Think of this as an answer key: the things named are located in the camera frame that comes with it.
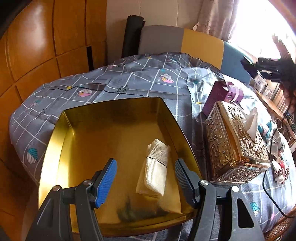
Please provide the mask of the cream towel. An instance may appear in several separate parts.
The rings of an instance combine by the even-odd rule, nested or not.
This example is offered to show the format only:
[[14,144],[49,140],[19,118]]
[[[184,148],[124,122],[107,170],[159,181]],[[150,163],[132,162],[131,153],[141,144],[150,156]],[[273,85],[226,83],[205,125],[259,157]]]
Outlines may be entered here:
[[148,145],[136,193],[160,198],[165,193],[170,147],[158,139]]

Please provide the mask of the wooden side desk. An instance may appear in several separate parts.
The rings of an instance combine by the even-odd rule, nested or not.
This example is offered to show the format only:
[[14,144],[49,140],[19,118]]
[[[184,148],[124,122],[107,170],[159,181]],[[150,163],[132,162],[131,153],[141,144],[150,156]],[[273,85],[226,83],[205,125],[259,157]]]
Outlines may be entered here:
[[266,85],[260,90],[257,89],[258,85],[254,81],[251,81],[251,87],[267,108],[268,113],[278,126],[278,130],[286,138],[289,148],[293,153],[295,151],[295,125],[292,114],[287,113],[285,120],[282,120],[288,108],[283,91],[280,89],[279,83],[271,82],[270,80],[266,80],[265,82]]

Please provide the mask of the ornate gold tissue box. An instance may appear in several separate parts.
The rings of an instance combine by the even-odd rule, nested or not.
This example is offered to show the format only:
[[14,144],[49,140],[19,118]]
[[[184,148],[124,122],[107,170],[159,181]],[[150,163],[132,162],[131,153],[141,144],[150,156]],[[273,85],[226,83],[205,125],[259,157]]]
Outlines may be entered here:
[[247,183],[270,167],[259,131],[253,140],[243,126],[242,116],[239,107],[217,101],[205,121],[212,182]]

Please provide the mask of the grey yellow blue headboard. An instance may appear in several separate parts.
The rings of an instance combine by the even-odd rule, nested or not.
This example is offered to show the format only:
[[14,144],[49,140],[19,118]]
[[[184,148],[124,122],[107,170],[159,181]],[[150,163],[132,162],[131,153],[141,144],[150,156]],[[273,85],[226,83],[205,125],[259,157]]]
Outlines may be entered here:
[[201,59],[218,68],[223,74],[249,85],[251,76],[241,60],[246,57],[240,50],[205,33],[173,26],[145,26],[142,28],[138,54],[181,52]]

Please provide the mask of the gold metal tray box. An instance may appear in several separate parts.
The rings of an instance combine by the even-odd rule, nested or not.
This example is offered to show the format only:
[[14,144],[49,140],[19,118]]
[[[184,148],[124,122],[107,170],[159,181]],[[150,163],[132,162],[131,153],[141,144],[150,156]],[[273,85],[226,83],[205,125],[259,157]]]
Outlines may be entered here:
[[[166,188],[160,198],[136,192],[148,145],[155,139],[170,147]],[[183,159],[199,173],[193,151],[165,102],[159,97],[104,101],[63,111],[46,149],[39,183],[39,202],[51,188],[73,187],[117,161],[107,199],[95,211],[105,237],[157,232],[193,218],[174,165]]]

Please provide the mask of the purple cardboard box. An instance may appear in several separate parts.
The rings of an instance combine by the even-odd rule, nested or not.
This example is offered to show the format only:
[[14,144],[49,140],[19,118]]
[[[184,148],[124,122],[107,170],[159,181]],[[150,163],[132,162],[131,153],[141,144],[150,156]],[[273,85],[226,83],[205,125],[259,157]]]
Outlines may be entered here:
[[225,80],[215,81],[210,94],[204,104],[202,112],[206,117],[210,114],[217,101],[234,102],[240,104],[243,99],[243,91],[232,82]]

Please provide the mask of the pink floral curtain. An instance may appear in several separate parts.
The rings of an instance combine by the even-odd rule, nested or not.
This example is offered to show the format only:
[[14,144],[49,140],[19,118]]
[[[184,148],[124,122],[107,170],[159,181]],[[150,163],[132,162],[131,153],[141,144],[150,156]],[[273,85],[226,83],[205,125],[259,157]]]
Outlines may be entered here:
[[229,41],[235,28],[239,1],[203,1],[193,30],[218,39]]

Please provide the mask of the grey grid patterned quilt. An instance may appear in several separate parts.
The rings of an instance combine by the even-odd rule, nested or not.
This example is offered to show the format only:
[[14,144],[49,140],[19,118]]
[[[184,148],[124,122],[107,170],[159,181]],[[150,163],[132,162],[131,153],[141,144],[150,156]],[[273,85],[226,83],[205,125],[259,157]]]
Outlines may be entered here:
[[[29,90],[25,100],[10,117],[10,139],[26,171],[37,186],[49,139],[58,117],[64,109],[76,106],[132,97],[161,97],[191,144],[205,175],[205,116],[201,112],[216,80],[222,73],[209,63],[185,53],[135,55],[88,73],[63,77],[37,84]],[[266,125],[271,120],[256,94],[243,83],[232,81],[243,90],[243,109],[249,113],[258,109],[258,122]],[[287,141],[282,154],[290,168],[284,184],[276,184],[269,169],[264,186],[280,209],[288,214],[295,206],[295,165]],[[257,217],[263,232],[268,232],[282,218],[262,189],[263,174],[241,188]]]

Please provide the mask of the black rolled mat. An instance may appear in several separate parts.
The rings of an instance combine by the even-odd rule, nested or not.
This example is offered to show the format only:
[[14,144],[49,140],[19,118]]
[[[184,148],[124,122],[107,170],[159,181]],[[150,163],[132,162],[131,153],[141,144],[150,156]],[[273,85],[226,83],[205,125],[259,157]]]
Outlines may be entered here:
[[140,35],[144,25],[145,21],[142,16],[130,15],[127,17],[121,53],[122,58],[138,54]]

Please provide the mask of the wooden wardrobe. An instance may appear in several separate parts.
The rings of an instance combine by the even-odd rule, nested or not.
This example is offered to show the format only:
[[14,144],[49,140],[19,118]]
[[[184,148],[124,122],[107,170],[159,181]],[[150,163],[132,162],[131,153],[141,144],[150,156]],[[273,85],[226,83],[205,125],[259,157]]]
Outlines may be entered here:
[[1,239],[20,240],[33,183],[9,137],[12,112],[41,84],[107,62],[106,1],[24,1],[1,30]]

